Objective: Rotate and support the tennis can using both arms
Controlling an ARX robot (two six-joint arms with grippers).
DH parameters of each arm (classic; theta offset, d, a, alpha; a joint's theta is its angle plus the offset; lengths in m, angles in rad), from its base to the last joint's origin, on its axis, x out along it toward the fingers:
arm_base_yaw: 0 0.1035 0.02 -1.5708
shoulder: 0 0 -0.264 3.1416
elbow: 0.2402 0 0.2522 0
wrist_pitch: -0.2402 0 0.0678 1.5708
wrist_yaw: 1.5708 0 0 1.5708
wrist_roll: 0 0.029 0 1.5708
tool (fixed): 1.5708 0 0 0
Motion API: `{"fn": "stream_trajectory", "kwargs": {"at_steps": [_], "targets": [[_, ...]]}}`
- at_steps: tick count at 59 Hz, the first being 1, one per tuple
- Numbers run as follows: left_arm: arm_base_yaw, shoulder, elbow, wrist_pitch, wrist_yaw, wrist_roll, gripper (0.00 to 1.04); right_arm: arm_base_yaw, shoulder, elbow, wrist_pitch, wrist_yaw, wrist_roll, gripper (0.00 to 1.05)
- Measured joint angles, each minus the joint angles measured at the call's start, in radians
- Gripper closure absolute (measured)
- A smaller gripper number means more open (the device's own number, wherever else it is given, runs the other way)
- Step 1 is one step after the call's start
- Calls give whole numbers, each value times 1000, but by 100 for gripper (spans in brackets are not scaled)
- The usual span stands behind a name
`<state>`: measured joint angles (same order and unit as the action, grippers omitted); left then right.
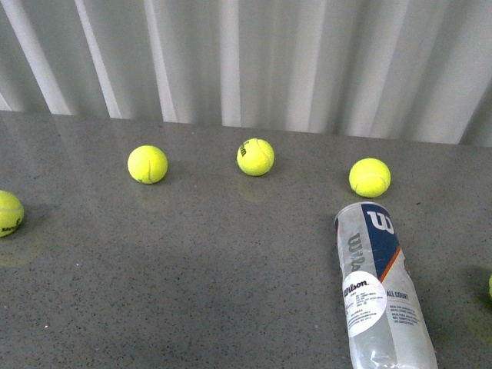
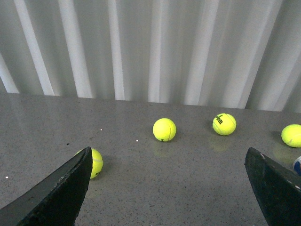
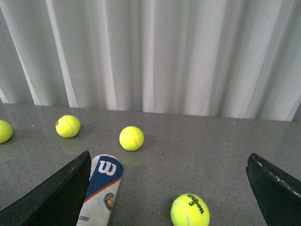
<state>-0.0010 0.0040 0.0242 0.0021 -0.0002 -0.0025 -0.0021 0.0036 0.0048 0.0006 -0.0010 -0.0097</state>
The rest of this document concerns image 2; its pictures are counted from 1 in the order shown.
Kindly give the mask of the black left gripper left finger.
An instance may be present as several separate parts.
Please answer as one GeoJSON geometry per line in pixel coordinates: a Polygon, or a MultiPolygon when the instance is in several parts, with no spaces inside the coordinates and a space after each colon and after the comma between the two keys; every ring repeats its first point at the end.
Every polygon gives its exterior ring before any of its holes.
{"type": "Polygon", "coordinates": [[[0,210],[2,226],[72,226],[92,171],[86,147],[37,185],[0,210]]]}

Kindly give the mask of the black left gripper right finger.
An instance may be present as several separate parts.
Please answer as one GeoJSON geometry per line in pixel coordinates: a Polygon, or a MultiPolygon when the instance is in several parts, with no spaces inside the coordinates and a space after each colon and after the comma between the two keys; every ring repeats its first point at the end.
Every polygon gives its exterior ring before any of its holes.
{"type": "Polygon", "coordinates": [[[253,193],[269,226],[301,224],[301,177],[253,147],[245,168],[253,193]]]}

